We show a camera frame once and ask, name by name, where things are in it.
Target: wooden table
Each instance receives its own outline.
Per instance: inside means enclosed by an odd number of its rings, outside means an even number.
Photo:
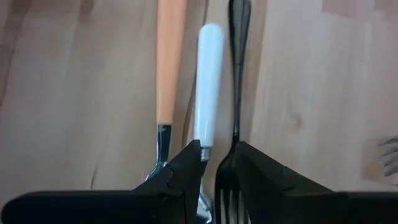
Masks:
[[[227,34],[227,2],[188,1],[171,157],[192,138],[198,31],[217,22]],[[395,190],[362,175],[367,142],[398,134],[394,0],[252,4],[243,140],[333,190]],[[0,205],[144,181],[155,162],[156,7],[0,0]],[[231,142],[230,65],[226,47],[210,194]]]

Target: cutlery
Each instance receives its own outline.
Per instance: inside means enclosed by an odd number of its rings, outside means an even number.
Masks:
[[[158,0],[156,55],[156,175],[167,163],[182,53],[187,0]]]
[[[215,119],[223,64],[224,33],[217,24],[206,24],[199,31],[194,139],[200,140],[203,173],[214,143]],[[197,216],[212,223],[212,204],[200,186]]]
[[[240,187],[236,176],[236,145],[240,141],[240,114],[244,54],[248,38],[251,3],[249,0],[229,0],[229,38],[233,61],[233,101],[234,101],[234,130],[231,148],[227,156],[221,161],[216,171],[215,180],[215,219],[221,223],[221,206],[224,207],[226,223],[234,217],[239,223]],[[248,223],[248,215],[244,210],[243,222]]]

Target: black fork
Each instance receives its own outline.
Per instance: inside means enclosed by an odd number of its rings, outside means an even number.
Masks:
[[[244,53],[248,39],[248,29],[251,14],[249,0],[229,0],[229,38],[233,61],[233,95],[234,95],[234,131],[231,149],[217,168],[215,183],[215,218],[216,224],[221,224],[221,206],[224,205],[225,220],[229,224],[229,210],[233,210],[235,223],[239,220],[240,187],[236,176],[236,145],[240,138],[241,98]],[[248,223],[248,215],[244,212],[244,223]]]

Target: orange wooden handle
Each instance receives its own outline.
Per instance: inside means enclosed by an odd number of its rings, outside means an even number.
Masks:
[[[158,0],[156,121],[172,124],[187,0]]]

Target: white handle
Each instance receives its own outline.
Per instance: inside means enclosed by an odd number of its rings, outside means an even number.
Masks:
[[[199,31],[194,139],[213,147],[216,110],[223,65],[224,33],[217,24]]]

